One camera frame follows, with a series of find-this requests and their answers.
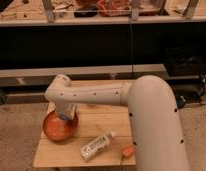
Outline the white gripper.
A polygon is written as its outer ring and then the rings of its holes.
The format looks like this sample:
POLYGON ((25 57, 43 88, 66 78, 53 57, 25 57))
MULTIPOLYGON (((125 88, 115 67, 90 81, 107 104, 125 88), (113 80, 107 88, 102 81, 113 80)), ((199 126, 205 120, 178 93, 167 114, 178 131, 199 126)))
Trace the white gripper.
POLYGON ((55 105, 55 112, 60 119, 70 121, 74 119, 76 108, 74 103, 61 103, 55 105))

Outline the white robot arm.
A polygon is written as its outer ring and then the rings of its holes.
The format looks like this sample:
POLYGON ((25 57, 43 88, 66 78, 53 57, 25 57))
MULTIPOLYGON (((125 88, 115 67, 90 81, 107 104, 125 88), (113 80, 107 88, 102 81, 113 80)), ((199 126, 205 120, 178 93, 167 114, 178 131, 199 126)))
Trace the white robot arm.
POLYGON ((190 171, 179 111, 172 88, 158 76, 131 82, 73 87, 57 75, 45 98, 65 113, 71 103, 128 108, 137 171, 190 171))

